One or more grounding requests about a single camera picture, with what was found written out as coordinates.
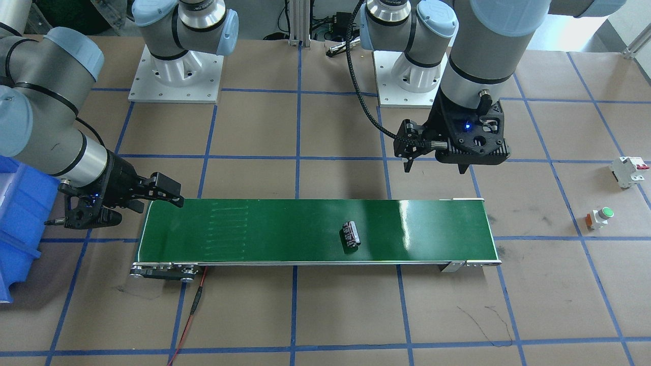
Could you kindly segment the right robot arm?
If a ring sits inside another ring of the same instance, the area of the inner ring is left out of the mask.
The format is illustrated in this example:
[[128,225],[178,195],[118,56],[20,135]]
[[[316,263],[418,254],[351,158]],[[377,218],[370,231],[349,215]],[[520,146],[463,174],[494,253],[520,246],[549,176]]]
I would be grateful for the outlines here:
[[[30,1],[2,1],[2,156],[58,178],[65,215],[49,226],[116,226],[116,208],[144,211],[144,200],[184,206],[181,184],[162,173],[140,176],[120,158],[74,127],[104,54],[86,35],[55,27],[37,41],[23,36]],[[238,13],[223,1],[136,1],[132,6],[166,85],[197,76],[195,54],[230,55]]]

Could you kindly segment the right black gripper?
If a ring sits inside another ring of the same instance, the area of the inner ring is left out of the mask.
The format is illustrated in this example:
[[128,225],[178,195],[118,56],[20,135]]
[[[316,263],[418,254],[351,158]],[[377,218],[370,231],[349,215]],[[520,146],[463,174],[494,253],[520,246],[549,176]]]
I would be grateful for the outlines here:
[[117,226],[123,216],[114,210],[116,207],[142,213],[144,204],[138,201],[142,198],[170,202],[181,208],[184,206],[181,189],[179,181],[163,173],[153,173],[149,178],[138,175],[130,162],[109,151],[103,173],[89,185],[59,184],[65,215],[56,224],[76,230]]

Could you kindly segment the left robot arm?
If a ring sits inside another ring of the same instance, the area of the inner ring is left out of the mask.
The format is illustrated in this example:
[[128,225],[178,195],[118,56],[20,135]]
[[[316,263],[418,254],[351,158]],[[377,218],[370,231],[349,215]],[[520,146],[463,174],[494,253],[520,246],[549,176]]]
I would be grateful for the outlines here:
[[415,93],[438,91],[425,123],[404,119],[393,134],[394,155],[409,173],[413,161],[435,153],[443,164],[502,164],[511,155],[500,98],[547,15],[600,18],[623,1],[360,1],[361,46],[395,51],[407,65],[396,73]]

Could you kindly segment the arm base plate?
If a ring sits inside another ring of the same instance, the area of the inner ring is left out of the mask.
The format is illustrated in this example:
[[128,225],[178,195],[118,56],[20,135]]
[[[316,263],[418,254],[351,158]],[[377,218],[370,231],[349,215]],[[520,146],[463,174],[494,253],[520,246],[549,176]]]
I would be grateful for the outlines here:
[[430,108],[448,56],[432,68],[411,64],[402,52],[374,51],[373,61],[381,107]]
[[189,51],[160,60],[144,48],[128,100],[135,103],[215,104],[224,57]]

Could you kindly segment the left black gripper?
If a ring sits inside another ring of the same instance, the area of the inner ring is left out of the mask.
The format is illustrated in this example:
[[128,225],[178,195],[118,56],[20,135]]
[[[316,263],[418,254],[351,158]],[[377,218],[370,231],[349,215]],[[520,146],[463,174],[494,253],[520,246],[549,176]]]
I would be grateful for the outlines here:
[[435,157],[458,165],[464,174],[470,165],[498,165],[511,155],[503,133],[505,114],[491,93],[478,93],[475,106],[463,107],[439,91],[425,125],[404,119],[394,139],[394,155],[409,173],[416,158],[433,152],[432,141],[442,143]]

